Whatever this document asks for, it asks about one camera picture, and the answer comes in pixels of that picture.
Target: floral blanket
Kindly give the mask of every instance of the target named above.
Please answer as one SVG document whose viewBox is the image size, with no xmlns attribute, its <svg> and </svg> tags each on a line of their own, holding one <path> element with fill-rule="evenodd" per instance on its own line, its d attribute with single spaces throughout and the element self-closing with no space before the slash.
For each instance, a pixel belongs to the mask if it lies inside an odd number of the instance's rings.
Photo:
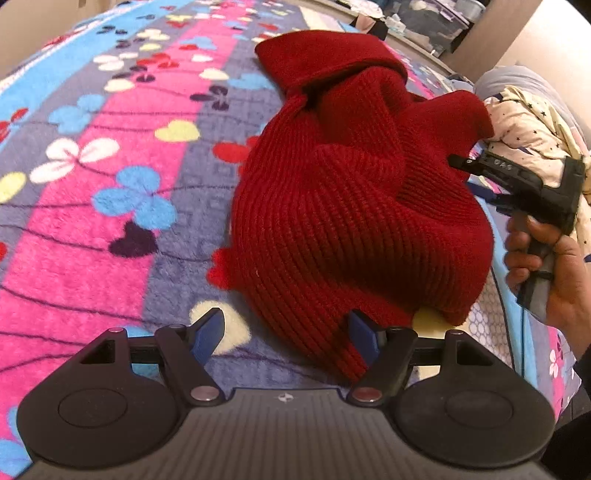
<svg viewBox="0 0 591 480">
<path fill-rule="evenodd" d="M 273 1 L 135 0 L 0 81 L 0 480 L 30 462 L 15 425 L 23 396 L 112 326 L 149 335 L 219 306 L 226 332 L 207 370 L 226 392 L 346 388 L 228 290 L 218 253 L 241 164 L 282 102 L 254 46 L 306 28 L 350 27 Z M 402 57 L 409 90 L 450 90 Z M 525 376 L 558 413 L 578 388 L 564 341 L 531 322 L 513 335 L 492 272 L 462 328 L 518 371 L 525 346 Z M 429 311 L 414 327 L 448 328 Z"/>
</svg>

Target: metal pin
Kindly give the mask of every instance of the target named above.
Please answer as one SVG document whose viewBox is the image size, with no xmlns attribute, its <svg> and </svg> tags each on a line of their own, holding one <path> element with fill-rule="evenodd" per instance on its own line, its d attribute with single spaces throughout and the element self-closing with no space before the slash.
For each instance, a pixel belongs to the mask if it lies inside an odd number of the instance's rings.
<svg viewBox="0 0 591 480">
<path fill-rule="evenodd" d="M 382 393 L 377 388 L 359 387 L 353 390 L 353 398 L 363 403 L 373 403 L 382 398 Z"/>
<path fill-rule="evenodd" d="M 212 401 L 220 396 L 220 391 L 216 387 L 202 385 L 191 390 L 191 396 L 199 401 Z"/>
</svg>

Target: knitted fabric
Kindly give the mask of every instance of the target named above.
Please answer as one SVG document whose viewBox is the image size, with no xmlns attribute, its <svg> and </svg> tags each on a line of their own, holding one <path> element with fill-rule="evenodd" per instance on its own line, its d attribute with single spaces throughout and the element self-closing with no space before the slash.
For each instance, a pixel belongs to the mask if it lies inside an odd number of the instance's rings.
<svg viewBox="0 0 591 480">
<path fill-rule="evenodd" d="M 286 100 L 236 189 L 233 283 L 277 334 L 355 380 L 350 309 L 409 326 L 428 305 L 459 325 L 482 290 L 491 228 L 446 159 L 491 123 L 471 93 L 408 93 L 370 35 L 288 33 L 256 53 Z"/>
</svg>

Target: plastic storage bin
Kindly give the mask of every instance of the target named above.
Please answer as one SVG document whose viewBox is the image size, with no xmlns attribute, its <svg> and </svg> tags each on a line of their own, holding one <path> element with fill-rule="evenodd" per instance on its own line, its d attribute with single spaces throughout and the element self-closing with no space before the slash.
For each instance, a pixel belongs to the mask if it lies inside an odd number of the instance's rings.
<svg viewBox="0 0 591 480">
<path fill-rule="evenodd" d="M 473 23 L 478 22 L 485 9 L 478 0 L 457 0 L 455 7 L 456 12 L 460 12 Z"/>
<path fill-rule="evenodd" d="M 406 25 L 404 36 L 436 57 L 469 27 L 461 14 L 438 0 L 397 0 L 393 7 Z"/>
</svg>

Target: white polka dot fabric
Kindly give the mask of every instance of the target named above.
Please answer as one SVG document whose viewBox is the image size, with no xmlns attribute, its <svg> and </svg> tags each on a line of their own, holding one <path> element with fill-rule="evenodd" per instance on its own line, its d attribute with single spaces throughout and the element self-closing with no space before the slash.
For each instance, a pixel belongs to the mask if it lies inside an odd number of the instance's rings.
<svg viewBox="0 0 591 480">
<path fill-rule="evenodd" d="M 491 272 L 486 278 L 480 297 L 468 314 L 466 331 L 507 365 L 513 367 L 505 314 Z"/>
</svg>

